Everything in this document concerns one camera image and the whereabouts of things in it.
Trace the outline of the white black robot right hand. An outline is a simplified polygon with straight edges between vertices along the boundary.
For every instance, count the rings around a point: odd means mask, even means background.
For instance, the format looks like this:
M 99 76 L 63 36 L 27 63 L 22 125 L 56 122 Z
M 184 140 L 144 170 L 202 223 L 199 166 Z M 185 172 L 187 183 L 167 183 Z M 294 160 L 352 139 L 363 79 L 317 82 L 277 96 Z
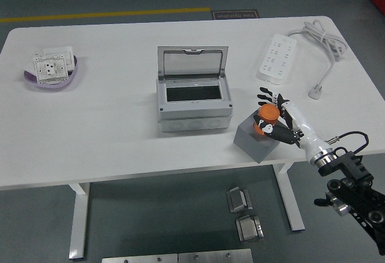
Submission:
M 286 144 L 296 144 L 312 164 L 331 152 L 330 145 L 319 138 L 293 102 L 267 88 L 261 87 L 260 91 L 257 96 L 260 108 L 253 116 L 256 132 Z

